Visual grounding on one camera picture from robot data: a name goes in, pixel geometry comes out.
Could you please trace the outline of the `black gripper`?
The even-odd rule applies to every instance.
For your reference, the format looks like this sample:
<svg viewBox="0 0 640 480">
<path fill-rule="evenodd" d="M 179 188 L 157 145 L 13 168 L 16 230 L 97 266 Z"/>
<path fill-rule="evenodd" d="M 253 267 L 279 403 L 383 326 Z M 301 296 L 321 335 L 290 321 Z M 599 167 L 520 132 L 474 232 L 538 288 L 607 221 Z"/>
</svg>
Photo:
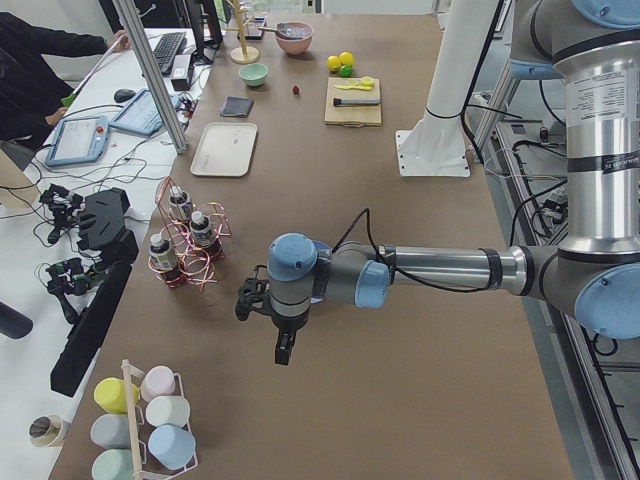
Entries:
<svg viewBox="0 0 640 480">
<path fill-rule="evenodd" d="M 273 316 L 272 322 L 278 329 L 278 337 L 275 345 L 275 363 L 286 366 L 291 359 L 296 333 L 305 326 L 305 317 Z"/>
</svg>

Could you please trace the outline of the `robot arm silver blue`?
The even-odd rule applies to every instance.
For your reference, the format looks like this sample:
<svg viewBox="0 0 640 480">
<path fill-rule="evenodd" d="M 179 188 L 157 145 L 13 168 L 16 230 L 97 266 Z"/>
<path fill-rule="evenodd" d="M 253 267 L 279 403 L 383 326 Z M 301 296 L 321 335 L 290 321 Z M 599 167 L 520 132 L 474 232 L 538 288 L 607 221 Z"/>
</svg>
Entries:
<svg viewBox="0 0 640 480">
<path fill-rule="evenodd" d="M 639 5 L 520 1 L 511 64 L 546 64 L 566 86 L 568 233 L 556 246 L 369 245 L 321 251 L 289 233 L 269 248 L 264 310 L 287 364 L 313 299 L 378 308 L 416 282 L 462 293 L 505 289 L 546 301 L 613 339 L 639 334 Z"/>
</svg>

